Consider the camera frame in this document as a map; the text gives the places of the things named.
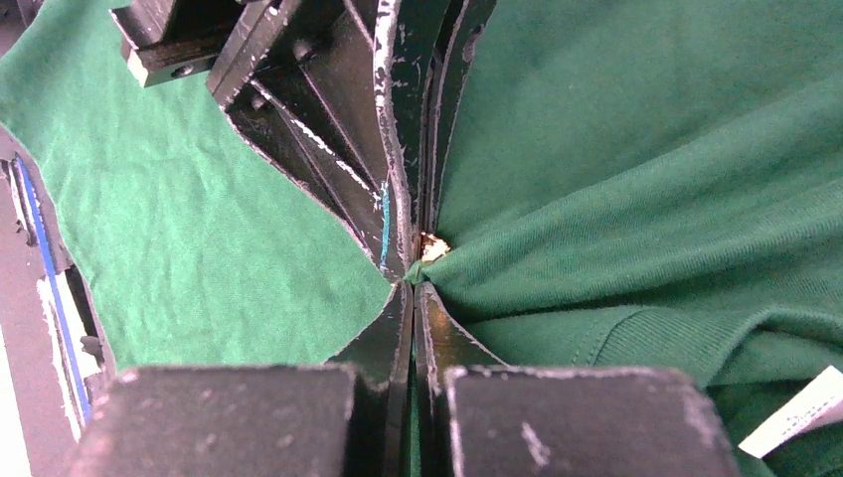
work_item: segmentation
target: blue paint mark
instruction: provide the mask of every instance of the blue paint mark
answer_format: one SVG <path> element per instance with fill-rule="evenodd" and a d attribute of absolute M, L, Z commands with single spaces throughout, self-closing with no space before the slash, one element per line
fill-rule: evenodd
<path fill-rule="evenodd" d="M 390 247 L 390 188 L 387 181 L 381 183 L 381 197 L 384 211 L 384 232 L 381 236 L 381 272 L 387 269 L 387 250 Z"/>
<path fill-rule="evenodd" d="M 53 266 L 53 255 L 50 253 L 50 245 L 47 243 L 47 233 L 44 230 L 41 210 L 39 209 L 38 202 L 35 198 L 35 189 L 32 187 L 32 180 L 29 177 L 29 171 L 27 171 L 23 160 L 17 154 L 15 154 L 15 162 L 21 168 L 21 176 L 23 176 L 24 180 L 27 202 L 29 202 L 30 211 L 32 211 L 32 222 L 35 223 L 35 236 L 38 239 L 38 249 L 41 252 L 41 260 L 44 262 L 44 268 L 47 271 L 47 278 L 50 280 L 50 288 L 53 290 L 53 297 L 56 301 L 56 313 L 59 315 L 59 324 L 62 326 L 62 337 L 64 338 L 65 352 L 68 353 L 68 361 L 70 361 L 74 385 L 77 390 L 77 395 L 79 395 L 83 420 L 87 422 L 90 416 L 90 403 L 87 401 L 87 392 L 84 390 L 84 382 L 79 371 L 79 365 L 77 364 L 76 351 L 74 350 L 74 344 L 71 342 L 71 330 L 68 328 L 68 320 L 65 317 L 65 308 L 62 306 L 62 298 L 59 296 L 59 284 L 56 282 L 56 268 Z"/>

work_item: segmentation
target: white tag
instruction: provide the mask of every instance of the white tag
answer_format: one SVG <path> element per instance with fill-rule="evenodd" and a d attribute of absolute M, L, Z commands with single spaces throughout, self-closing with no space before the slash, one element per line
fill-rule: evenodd
<path fill-rule="evenodd" d="M 829 366 L 738 446 L 761 459 L 794 435 L 843 420 L 843 373 Z"/>

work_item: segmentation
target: blue strip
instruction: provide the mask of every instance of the blue strip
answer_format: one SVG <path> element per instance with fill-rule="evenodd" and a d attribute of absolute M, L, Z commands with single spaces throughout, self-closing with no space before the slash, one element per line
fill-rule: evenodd
<path fill-rule="evenodd" d="M 47 243 L 47 234 L 44 232 L 44 222 L 41 218 L 41 209 L 38 207 L 38 201 L 35 198 L 35 189 L 32 187 L 32 180 L 29 177 L 24 161 L 20 156 L 15 154 L 15 162 L 21 168 L 21 176 L 24 180 L 24 189 L 26 190 L 27 201 L 29 202 L 30 211 L 32 211 L 32 222 L 35 223 L 35 237 L 38 239 L 38 249 L 41 251 L 41 260 L 44 261 L 44 268 L 47 271 L 47 278 L 50 280 L 50 288 L 53 289 L 53 296 L 56 300 L 56 312 L 59 314 L 59 324 L 62 326 L 62 338 L 65 343 L 65 351 L 68 353 L 68 360 L 70 361 L 71 373 L 74 378 L 74 385 L 76 386 L 77 394 L 79 395 L 80 407 L 82 408 L 82 416 L 84 422 L 87 422 L 90 416 L 90 403 L 87 400 L 87 392 L 84 390 L 84 382 L 77 364 L 77 355 L 71 342 L 71 330 L 68 328 L 68 320 L 65 317 L 65 308 L 62 306 L 62 298 L 59 296 L 59 285 L 56 282 L 56 268 L 53 265 L 53 255 L 50 253 L 50 245 Z"/>
<path fill-rule="evenodd" d="M 381 271 L 387 269 L 387 250 L 390 248 L 390 187 L 387 181 L 381 183 L 381 197 L 384 211 L 384 231 L 381 235 Z"/>

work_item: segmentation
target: green cloth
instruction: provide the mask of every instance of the green cloth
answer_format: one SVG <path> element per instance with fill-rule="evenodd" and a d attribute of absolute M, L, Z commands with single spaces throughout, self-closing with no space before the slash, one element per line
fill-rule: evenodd
<path fill-rule="evenodd" d="M 118 369 L 318 363 L 388 284 L 234 133 L 205 75 L 142 89 L 108 9 L 48 1 L 0 62 L 0 122 L 39 165 Z"/>
<path fill-rule="evenodd" d="M 429 279 L 521 365 L 679 368 L 737 444 L 843 369 L 843 2 L 500 0 Z M 748 476 L 843 473 L 843 426 Z"/>

